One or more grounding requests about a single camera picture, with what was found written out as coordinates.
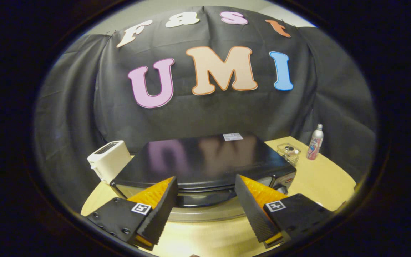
pink letter u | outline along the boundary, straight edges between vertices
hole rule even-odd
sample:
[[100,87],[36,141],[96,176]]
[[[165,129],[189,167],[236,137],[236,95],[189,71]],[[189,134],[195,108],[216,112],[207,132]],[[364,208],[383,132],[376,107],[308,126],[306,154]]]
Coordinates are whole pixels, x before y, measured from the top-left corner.
[[161,82],[161,91],[159,94],[152,96],[147,92],[145,83],[145,73],[148,68],[142,66],[128,73],[128,78],[132,82],[132,91],[138,105],[145,108],[156,108],[167,104],[173,95],[173,83],[171,66],[174,64],[173,58],[159,60],[153,64],[153,68],[159,72],[159,80]]

black fabric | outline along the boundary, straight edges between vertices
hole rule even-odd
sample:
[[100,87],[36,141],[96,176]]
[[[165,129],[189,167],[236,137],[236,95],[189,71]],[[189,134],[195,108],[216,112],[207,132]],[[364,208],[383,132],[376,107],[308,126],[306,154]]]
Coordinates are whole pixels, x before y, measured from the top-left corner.
[[[170,16],[185,11],[197,12],[201,21],[165,27]],[[222,11],[238,11],[248,24],[226,24],[220,20]],[[316,124],[323,123],[321,153],[356,181],[367,172],[376,130],[370,92],[353,61],[319,29],[278,21],[291,35],[288,39],[265,21],[276,19],[222,6],[168,11],[131,21],[127,28],[149,19],[153,23],[120,48],[116,45],[126,28],[111,36],[83,36],[58,59],[39,94],[35,140],[41,172],[75,211],[99,182],[87,156],[113,140],[124,140],[132,154],[154,140],[244,131],[265,141],[292,135],[308,143]],[[233,46],[249,47],[258,88],[222,91],[216,86],[212,94],[194,95],[194,62],[186,50],[198,46],[212,48],[222,60]],[[289,56],[291,91],[274,88],[271,51]],[[169,57],[176,61],[172,99],[154,109],[139,106],[128,72],[147,66],[147,91],[158,94],[153,63]]]
[[317,84],[305,123],[292,136],[308,144],[317,123],[322,123],[320,153],[359,182],[376,150],[377,117],[369,87],[357,65],[329,36],[312,27],[298,31],[315,60]]
[[100,52],[109,37],[87,35],[58,59],[39,92],[34,137],[41,174],[76,212],[100,182],[87,157],[104,141],[93,118]]

white label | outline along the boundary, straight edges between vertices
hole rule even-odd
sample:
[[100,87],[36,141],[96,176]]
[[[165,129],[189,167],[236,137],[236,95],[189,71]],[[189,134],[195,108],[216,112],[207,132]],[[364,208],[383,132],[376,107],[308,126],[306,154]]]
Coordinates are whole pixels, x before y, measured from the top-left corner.
[[243,137],[239,133],[223,134],[225,141],[241,140]]
[[152,208],[150,205],[144,205],[143,203],[138,203],[137,205],[134,205],[134,207],[131,209],[133,212],[137,212],[140,214],[147,214],[147,212]]
[[280,201],[275,201],[272,203],[266,203],[267,208],[269,208],[270,212],[283,210],[286,206]]

aerosol can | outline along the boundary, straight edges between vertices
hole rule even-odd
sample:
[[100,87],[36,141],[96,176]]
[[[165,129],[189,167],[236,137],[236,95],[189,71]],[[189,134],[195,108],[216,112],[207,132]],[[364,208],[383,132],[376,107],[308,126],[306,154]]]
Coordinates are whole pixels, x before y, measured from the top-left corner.
[[318,124],[316,130],[312,134],[310,140],[309,150],[307,151],[307,159],[314,160],[318,151],[320,151],[321,144],[323,143],[323,125]]

light wood tabletop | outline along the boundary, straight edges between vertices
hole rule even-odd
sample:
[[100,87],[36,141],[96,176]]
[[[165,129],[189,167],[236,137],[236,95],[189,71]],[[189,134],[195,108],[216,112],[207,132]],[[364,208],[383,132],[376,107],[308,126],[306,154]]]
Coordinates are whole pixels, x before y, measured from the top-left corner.
[[[313,161],[307,159],[308,146],[295,138],[285,137],[266,142],[274,150],[281,143],[290,143],[301,150],[289,196],[304,194],[331,211],[337,210],[352,197],[356,182],[343,169],[321,154]],[[101,182],[86,200],[81,215],[89,215],[117,196],[109,185]],[[153,251],[147,252],[162,257],[189,257],[192,254],[200,257],[246,257],[273,248],[266,249],[263,243],[259,243],[247,218],[240,217],[209,222],[168,221],[159,243]]]

